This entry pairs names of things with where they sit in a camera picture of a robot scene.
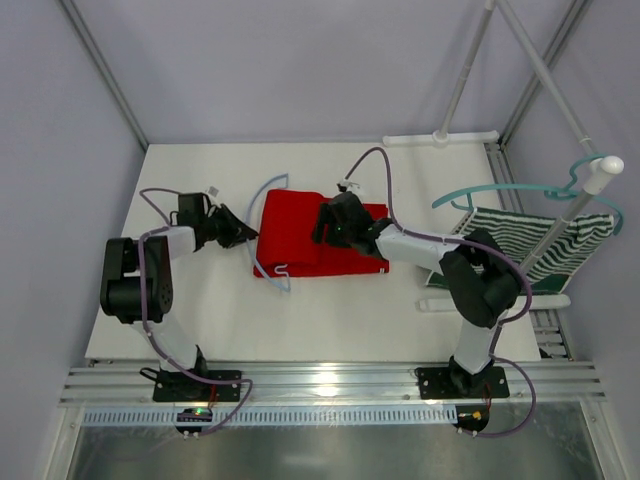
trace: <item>red cloth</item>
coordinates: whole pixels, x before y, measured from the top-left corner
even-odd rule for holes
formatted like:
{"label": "red cloth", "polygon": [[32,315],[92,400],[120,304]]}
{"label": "red cloth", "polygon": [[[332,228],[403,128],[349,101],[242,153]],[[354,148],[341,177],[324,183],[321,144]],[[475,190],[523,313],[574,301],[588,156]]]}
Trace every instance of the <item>red cloth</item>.
{"label": "red cloth", "polygon": [[[352,248],[313,243],[311,234],[320,204],[328,201],[315,192],[270,190],[267,193],[256,256],[269,276],[283,276],[276,274],[274,268],[285,264],[287,267],[282,270],[291,277],[389,271],[389,262],[365,257]],[[375,220],[387,216],[386,205],[365,204],[365,208]],[[253,274],[262,277],[255,267]]]}

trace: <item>white tabletop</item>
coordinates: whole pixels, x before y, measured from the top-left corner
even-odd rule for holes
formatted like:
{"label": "white tabletop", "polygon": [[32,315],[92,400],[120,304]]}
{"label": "white tabletop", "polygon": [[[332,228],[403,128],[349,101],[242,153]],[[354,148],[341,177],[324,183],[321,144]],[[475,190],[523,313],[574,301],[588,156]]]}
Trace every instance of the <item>white tabletop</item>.
{"label": "white tabletop", "polygon": [[[248,202],[271,177],[290,174],[289,187],[337,194],[336,183],[372,144],[152,145],[137,189],[182,192],[220,190],[221,200],[244,218]],[[396,215],[407,227],[448,233],[462,212],[431,202],[452,190],[493,183],[482,145],[388,149]],[[385,202],[382,159],[373,154],[356,171],[366,201]],[[152,194],[165,211],[174,195]],[[499,208],[495,192],[474,196]],[[254,208],[259,225],[264,196]],[[135,195],[123,236],[137,238],[162,225]],[[255,278],[245,246],[223,250],[215,242],[172,264],[172,313],[208,360],[228,361],[446,361],[455,350],[462,318],[453,312],[423,313],[416,301],[428,294],[425,272],[393,263],[387,275],[295,278],[291,293]],[[506,326],[496,353],[517,361],[539,360],[528,316]],[[153,359],[150,346],[130,327],[98,312],[88,358]]]}

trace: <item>gray wall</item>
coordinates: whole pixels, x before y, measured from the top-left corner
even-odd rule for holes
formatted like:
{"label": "gray wall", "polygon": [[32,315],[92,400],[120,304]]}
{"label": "gray wall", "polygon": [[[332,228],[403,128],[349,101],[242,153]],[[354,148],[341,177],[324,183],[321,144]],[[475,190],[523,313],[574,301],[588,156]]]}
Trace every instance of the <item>gray wall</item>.
{"label": "gray wall", "polygon": [[[601,152],[626,162],[606,196],[622,205],[626,223],[579,272],[570,286],[573,345],[593,358],[629,440],[640,452],[640,3],[596,0],[555,69],[557,80]],[[520,181],[563,185],[583,155],[555,104],[539,97],[509,149]],[[557,212],[537,197],[532,211]]]}
{"label": "gray wall", "polygon": [[[153,143],[432,132],[485,0],[77,0]],[[544,45],[569,0],[513,0]],[[529,75],[500,15],[452,131],[501,129]]]}
{"label": "gray wall", "polygon": [[32,478],[142,151],[53,0],[0,6],[0,449]]}

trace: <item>black mounting plate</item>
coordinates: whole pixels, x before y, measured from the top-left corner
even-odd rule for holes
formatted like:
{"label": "black mounting plate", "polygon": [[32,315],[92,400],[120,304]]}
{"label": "black mounting plate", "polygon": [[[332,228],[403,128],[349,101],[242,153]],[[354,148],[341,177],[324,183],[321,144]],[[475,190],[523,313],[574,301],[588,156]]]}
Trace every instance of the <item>black mounting plate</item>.
{"label": "black mounting plate", "polygon": [[[209,370],[206,378],[211,380],[240,380],[240,370]],[[240,401],[240,384],[216,385],[216,399],[220,402]],[[212,385],[196,382],[181,372],[161,370],[153,389],[153,401],[158,403],[172,402],[208,402],[211,398]]]}
{"label": "black mounting plate", "polygon": [[481,432],[489,424],[491,412],[486,405],[456,405],[458,413],[457,422],[453,424],[456,428],[463,428],[468,431]]}
{"label": "black mounting plate", "polygon": [[[477,397],[464,397],[460,395],[449,379],[449,372],[449,367],[416,368],[420,398],[422,400],[482,398],[482,393]],[[484,383],[488,384],[491,389],[491,398],[509,398],[509,385],[507,384],[504,368],[489,368],[484,378]]]}

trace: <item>green and white striped cloth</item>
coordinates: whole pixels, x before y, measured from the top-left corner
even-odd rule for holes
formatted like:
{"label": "green and white striped cloth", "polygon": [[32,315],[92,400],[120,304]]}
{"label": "green and white striped cloth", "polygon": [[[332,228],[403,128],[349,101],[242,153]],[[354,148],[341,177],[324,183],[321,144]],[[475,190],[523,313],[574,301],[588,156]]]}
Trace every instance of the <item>green and white striped cloth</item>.
{"label": "green and white striped cloth", "polygon": [[[521,263],[554,221],[547,217],[475,208],[451,233],[468,235],[476,228],[484,228],[509,258]],[[533,293],[561,293],[584,262],[611,236],[613,227],[613,215],[578,216],[528,273]],[[447,282],[442,275],[433,272],[427,286],[447,288]]]}

